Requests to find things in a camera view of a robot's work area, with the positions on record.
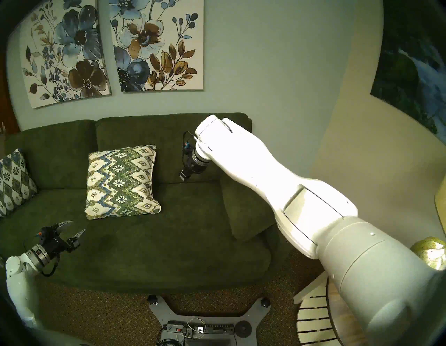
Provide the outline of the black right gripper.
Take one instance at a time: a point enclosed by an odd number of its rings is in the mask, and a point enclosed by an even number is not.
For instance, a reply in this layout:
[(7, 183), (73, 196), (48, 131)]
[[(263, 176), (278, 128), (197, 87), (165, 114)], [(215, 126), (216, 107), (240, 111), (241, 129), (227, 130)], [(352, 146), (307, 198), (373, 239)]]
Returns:
[(196, 153), (196, 150), (185, 150), (185, 169), (179, 172), (180, 179), (185, 182), (193, 174), (201, 174), (209, 165), (210, 160), (204, 159)]

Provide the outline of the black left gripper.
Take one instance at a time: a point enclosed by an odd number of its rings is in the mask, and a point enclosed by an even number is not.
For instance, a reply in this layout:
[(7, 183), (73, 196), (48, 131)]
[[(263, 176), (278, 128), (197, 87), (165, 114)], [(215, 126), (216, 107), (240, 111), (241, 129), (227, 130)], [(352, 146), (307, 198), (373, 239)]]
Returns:
[(71, 253), (80, 246), (80, 237), (86, 229), (77, 232), (74, 236), (64, 241), (58, 235), (73, 225), (74, 221), (63, 221), (57, 224), (57, 235), (41, 235), (41, 246), (48, 258), (58, 257), (62, 252)]

